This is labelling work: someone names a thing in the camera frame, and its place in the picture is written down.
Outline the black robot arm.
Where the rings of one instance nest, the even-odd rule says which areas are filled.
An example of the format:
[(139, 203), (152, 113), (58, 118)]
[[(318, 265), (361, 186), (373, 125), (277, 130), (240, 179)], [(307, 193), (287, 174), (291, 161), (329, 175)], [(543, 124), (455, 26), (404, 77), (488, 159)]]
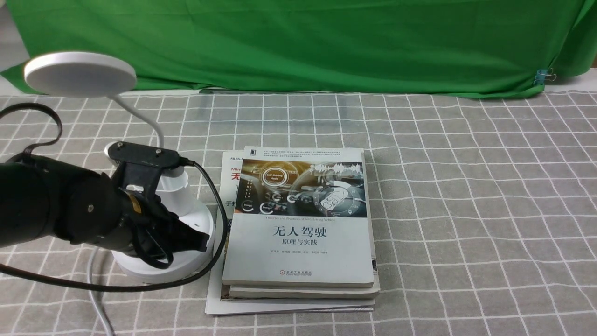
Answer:
[(38, 155), (1, 164), (1, 246), (53, 236), (166, 269), (174, 254), (206, 252), (209, 234), (156, 195), (163, 168), (122, 162), (112, 177)]

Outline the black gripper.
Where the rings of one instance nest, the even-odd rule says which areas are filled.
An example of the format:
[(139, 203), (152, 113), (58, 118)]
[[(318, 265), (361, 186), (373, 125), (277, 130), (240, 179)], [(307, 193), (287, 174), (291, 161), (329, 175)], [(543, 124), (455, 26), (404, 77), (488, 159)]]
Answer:
[(210, 235), (183, 223), (160, 200), (148, 201), (139, 192), (118, 187), (113, 191), (119, 208), (112, 251), (156, 269), (169, 268), (175, 252), (207, 251)]

